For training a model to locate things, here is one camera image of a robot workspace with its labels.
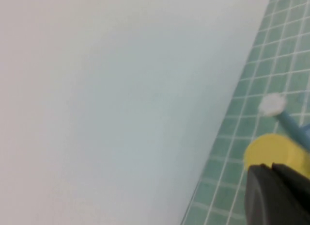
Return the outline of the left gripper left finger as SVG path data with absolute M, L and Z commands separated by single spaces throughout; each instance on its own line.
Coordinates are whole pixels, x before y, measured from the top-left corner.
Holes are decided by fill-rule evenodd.
M 291 193 L 264 164 L 248 169 L 244 208 L 248 225 L 291 223 Z

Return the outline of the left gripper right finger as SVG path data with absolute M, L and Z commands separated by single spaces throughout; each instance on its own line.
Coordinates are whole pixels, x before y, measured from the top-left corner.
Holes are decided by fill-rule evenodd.
M 284 188 L 288 191 L 296 216 L 293 225 L 301 225 L 297 218 L 303 218 L 304 225 L 310 224 L 310 179 L 285 164 L 272 164 L 272 171 L 280 179 Z

